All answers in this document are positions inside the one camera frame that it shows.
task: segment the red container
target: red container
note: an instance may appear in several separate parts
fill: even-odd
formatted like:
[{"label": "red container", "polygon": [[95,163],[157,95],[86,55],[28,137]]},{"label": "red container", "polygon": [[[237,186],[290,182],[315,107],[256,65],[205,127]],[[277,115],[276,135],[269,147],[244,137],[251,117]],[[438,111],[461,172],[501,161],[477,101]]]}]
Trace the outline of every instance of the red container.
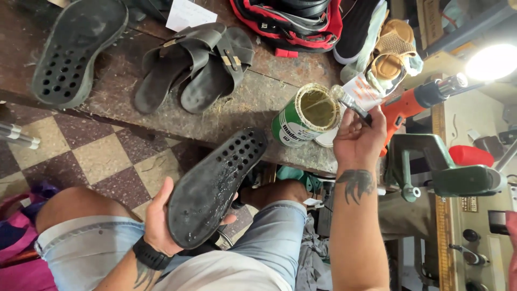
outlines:
[{"label": "red container", "polygon": [[489,152],[468,145],[455,145],[449,149],[449,154],[454,163],[459,166],[486,165],[491,167],[494,164],[494,157]]}]

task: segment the orange heat gun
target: orange heat gun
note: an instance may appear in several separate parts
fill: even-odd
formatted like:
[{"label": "orange heat gun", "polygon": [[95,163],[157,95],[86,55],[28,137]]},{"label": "orange heat gun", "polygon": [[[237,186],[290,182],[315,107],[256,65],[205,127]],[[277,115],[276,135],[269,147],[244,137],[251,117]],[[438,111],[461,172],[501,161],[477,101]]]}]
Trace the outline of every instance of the orange heat gun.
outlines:
[{"label": "orange heat gun", "polygon": [[402,95],[386,100],[381,110],[386,116],[388,136],[380,156],[385,156],[386,145],[393,134],[400,128],[405,118],[417,115],[435,104],[444,102],[451,95],[462,92],[467,87],[467,78],[462,73],[434,80],[407,90]]}]

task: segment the checkered floor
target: checkered floor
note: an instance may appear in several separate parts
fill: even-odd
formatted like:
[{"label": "checkered floor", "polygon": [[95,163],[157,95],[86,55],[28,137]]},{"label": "checkered floor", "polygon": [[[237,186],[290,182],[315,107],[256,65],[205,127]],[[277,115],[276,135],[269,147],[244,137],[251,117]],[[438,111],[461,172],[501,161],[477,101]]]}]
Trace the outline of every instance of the checkered floor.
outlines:
[{"label": "checkered floor", "polygon": [[[175,181],[209,149],[157,137],[144,140],[129,129],[62,113],[6,104],[22,133],[41,139],[36,150],[0,141],[0,199],[47,180],[61,189],[86,186],[125,204],[140,218],[166,176]],[[257,210],[243,207],[224,232],[232,239],[248,229]],[[226,249],[228,245],[218,244]]]}]

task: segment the can label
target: can label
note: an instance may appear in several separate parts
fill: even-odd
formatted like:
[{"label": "can label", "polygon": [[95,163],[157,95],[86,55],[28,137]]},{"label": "can label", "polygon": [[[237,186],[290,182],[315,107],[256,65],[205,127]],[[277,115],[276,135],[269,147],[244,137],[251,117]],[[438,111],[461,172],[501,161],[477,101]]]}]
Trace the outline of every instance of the can label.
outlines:
[{"label": "can label", "polygon": [[304,125],[296,112],[295,100],[295,97],[291,99],[271,122],[275,139],[290,148],[297,148],[322,134],[322,132],[316,132]]}]

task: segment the white shirt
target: white shirt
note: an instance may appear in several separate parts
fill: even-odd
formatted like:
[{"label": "white shirt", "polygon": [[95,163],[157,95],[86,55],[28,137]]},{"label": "white shirt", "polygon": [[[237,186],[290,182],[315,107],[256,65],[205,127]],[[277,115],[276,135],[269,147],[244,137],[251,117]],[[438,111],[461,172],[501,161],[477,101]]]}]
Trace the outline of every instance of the white shirt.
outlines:
[{"label": "white shirt", "polygon": [[181,264],[153,291],[292,291],[265,264],[237,253],[212,251]]}]

